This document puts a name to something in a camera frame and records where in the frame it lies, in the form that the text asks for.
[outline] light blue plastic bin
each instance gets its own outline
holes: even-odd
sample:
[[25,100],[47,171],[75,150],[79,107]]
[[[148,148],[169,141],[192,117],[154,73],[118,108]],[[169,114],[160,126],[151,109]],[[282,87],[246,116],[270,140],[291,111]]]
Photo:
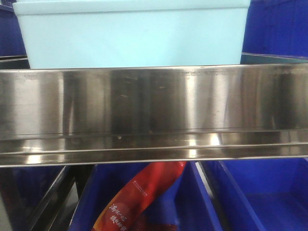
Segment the light blue plastic bin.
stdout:
[[250,0],[19,0],[31,68],[239,64]]

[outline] metal shelf frame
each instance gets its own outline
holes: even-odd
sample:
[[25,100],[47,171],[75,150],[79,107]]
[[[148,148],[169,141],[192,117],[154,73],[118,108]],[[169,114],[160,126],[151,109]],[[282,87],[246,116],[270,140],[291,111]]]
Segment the metal shelf frame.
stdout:
[[0,93],[0,167],[308,156],[308,64],[1,70]]

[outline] blue storage bin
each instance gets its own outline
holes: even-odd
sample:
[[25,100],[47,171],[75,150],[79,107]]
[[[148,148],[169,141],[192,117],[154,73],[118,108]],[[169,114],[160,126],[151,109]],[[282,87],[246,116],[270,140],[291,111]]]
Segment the blue storage bin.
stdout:
[[308,159],[203,164],[234,230],[308,230]]
[[252,0],[243,51],[308,57],[307,12],[307,0]]
[[56,167],[16,167],[13,174],[25,207],[35,208],[61,170]]
[[[76,208],[69,231],[91,230],[109,201],[146,165],[147,163],[96,166]],[[176,211],[168,210],[164,214],[153,213],[158,211],[157,201],[168,203],[168,197],[174,193],[174,190],[176,190]],[[182,177],[144,213],[149,216],[151,222],[179,225],[178,231],[222,231],[195,162],[188,163]]]
[[24,54],[26,51],[13,8],[0,5],[0,56]]

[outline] red package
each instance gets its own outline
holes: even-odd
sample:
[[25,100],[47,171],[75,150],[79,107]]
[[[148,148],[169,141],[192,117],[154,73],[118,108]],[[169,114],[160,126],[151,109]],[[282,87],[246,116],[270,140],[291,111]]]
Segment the red package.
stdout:
[[185,164],[182,161],[150,163],[115,195],[92,231],[128,231],[141,213],[177,180]]
[[177,229],[176,225],[148,223],[146,216],[141,215],[129,231],[176,231]]

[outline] stainless steel shelf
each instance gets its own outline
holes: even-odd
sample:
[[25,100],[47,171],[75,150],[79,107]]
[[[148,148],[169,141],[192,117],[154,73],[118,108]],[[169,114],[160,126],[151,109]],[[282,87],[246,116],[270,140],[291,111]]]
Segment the stainless steel shelf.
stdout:
[[308,64],[0,71],[0,166],[308,156]]

